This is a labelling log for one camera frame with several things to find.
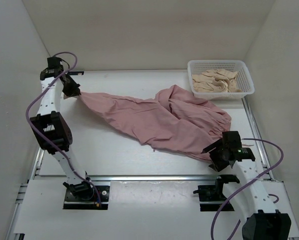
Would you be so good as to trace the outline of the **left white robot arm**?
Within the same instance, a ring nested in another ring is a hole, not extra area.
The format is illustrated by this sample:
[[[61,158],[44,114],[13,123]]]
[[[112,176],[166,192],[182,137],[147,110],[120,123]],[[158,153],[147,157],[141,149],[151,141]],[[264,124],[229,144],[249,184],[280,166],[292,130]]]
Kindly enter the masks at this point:
[[[42,90],[39,109],[36,116],[26,119],[40,148],[53,156],[63,169],[67,177],[63,183],[66,189],[74,197],[89,201],[95,196],[95,189],[71,150],[72,132],[60,112],[62,96],[73,98],[81,95],[80,85],[65,72],[64,63],[56,55],[47,58],[47,68],[39,76]]]

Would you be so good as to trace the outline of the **pink trousers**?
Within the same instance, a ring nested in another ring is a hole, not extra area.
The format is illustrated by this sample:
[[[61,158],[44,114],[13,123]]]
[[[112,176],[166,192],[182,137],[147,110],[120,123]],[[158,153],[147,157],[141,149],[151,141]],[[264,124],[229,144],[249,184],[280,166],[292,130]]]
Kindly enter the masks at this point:
[[[80,100],[124,135],[154,150],[209,161],[203,149],[231,128],[231,116],[212,102],[173,85],[155,98],[82,92]]]

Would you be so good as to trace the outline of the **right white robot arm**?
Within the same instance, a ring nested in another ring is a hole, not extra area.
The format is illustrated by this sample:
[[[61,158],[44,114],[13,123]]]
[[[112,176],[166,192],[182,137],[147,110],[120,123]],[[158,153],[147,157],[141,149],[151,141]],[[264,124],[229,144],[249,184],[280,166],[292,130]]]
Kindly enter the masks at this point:
[[[236,227],[241,227],[244,240],[288,239],[291,218],[276,207],[262,181],[262,176],[271,168],[257,171],[256,158],[249,147],[243,147],[238,131],[223,132],[222,137],[205,147],[202,153],[209,154],[210,168],[214,171],[230,167],[233,172],[219,175],[214,185],[200,185],[195,191],[200,202],[221,202],[211,223],[210,237],[215,238],[215,225],[221,211],[231,206],[240,215]]]

